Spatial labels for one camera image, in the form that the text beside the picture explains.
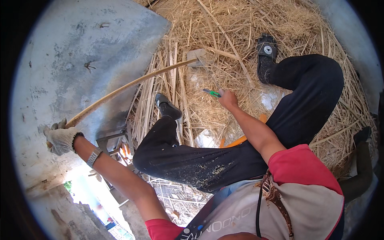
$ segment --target gloved hand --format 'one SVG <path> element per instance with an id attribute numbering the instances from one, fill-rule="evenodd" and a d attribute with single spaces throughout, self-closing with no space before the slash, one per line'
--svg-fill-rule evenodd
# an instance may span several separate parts
<path id="1" fill-rule="evenodd" d="M 47 141 L 52 144 L 51 147 L 48 146 L 48 150 L 58 156 L 70 151 L 75 152 L 73 148 L 74 138 L 78 135 L 84 136 L 84 134 L 75 127 L 65 129 L 65 124 L 67 124 L 66 118 L 59 123 L 54 123 L 51 128 L 45 126 L 43 131 L 47 137 Z"/>

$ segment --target metal watch band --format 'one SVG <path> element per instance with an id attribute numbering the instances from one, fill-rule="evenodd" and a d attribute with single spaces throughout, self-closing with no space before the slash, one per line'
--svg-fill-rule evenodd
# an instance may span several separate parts
<path id="1" fill-rule="evenodd" d="M 90 166 L 91 168 L 93 168 L 93 164 L 94 162 L 96 161 L 96 158 L 102 153 L 102 150 L 97 147 L 95 150 L 93 150 L 92 154 L 89 156 L 88 160 L 87 160 L 87 164 L 88 166 Z"/>

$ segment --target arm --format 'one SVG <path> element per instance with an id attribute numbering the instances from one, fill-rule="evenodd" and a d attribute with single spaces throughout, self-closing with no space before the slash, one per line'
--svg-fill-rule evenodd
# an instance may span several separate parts
<path id="1" fill-rule="evenodd" d="M 266 164 L 275 152 L 286 149 L 266 124 L 239 108 L 235 93 L 230 90 L 224 92 L 222 89 L 219 93 L 222 97 L 218 101 L 233 114 L 247 140 L 261 154 Z"/>
<path id="2" fill-rule="evenodd" d="M 83 136 L 75 137 L 73 146 L 76 153 L 85 162 L 87 162 L 92 151 L 96 148 Z M 144 221 L 151 219 L 166 219 L 170 221 L 152 186 L 128 168 L 105 153 L 99 155 L 93 164 L 93 168 L 124 196 L 135 203 Z"/>

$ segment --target hand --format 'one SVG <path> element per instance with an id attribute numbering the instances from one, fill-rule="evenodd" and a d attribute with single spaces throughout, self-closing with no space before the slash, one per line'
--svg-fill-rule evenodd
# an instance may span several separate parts
<path id="1" fill-rule="evenodd" d="M 218 102 L 223 106 L 224 108 L 231 111 L 233 108 L 238 108 L 238 102 L 237 97 L 234 92 L 230 90 L 219 89 L 219 94 L 221 95 L 221 98 L 218 99 Z"/>
<path id="2" fill-rule="evenodd" d="M 67 119 L 64 118 L 59 123 L 54 123 L 51 128 L 45 126 L 44 136 L 47 137 L 47 142 L 50 142 L 52 145 L 48 146 L 48 151 L 61 156 L 64 153 L 73 151 L 73 140 L 76 136 L 84 134 L 74 127 L 65 129 L 65 124 L 67 124 Z"/>

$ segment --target green foliage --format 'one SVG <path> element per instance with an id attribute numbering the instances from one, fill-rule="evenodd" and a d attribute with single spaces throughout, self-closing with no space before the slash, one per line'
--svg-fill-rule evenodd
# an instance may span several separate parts
<path id="1" fill-rule="evenodd" d="M 72 181 L 65 182 L 64 183 L 64 187 L 65 187 L 66 190 L 68 190 L 70 192 L 70 194 L 72 194 L 72 190 L 71 190 L 71 188 L 72 188 Z"/>

